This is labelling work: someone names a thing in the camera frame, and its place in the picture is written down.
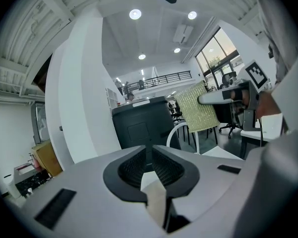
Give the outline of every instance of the gray floor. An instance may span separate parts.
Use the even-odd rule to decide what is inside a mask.
[[[222,149],[230,152],[239,157],[240,148],[242,137],[240,135],[241,129],[234,129],[233,133],[231,134],[231,139],[228,139],[229,128],[222,129],[222,132],[219,133],[219,128],[225,126],[226,124],[221,123],[216,128],[217,138],[218,138],[218,146]],[[207,138],[207,131],[199,131],[199,145],[200,145],[200,153],[203,154],[212,148],[216,147],[215,135],[214,132],[209,132],[209,138]],[[183,128],[179,129],[179,141],[180,146],[183,151],[187,152],[196,152],[194,141],[192,134],[190,134],[190,145],[188,144],[188,135],[185,127],[185,141],[183,140]],[[249,153],[250,150],[255,148],[255,145],[247,144],[246,155]]]

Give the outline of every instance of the yellow towel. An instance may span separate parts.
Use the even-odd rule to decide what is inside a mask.
[[[200,105],[198,97],[206,93],[203,81],[176,94],[182,116],[188,123],[189,131],[209,129],[220,124],[212,105]]]

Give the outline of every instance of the black metal railing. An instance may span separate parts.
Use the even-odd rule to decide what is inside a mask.
[[[128,91],[133,93],[136,91],[141,91],[158,85],[164,85],[164,84],[190,79],[190,78],[192,78],[192,76],[191,76],[191,71],[189,70],[184,72],[168,74],[160,77],[146,79],[144,80],[143,85],[139,82],[128,84]]]

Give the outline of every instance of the brown box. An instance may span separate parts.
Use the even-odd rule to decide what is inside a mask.
[[[41,167],[47,170],[51,176],[57,176],[63,170],[58,159],[55,156],[52,143],[47,140],[32,148],[33,154]]]

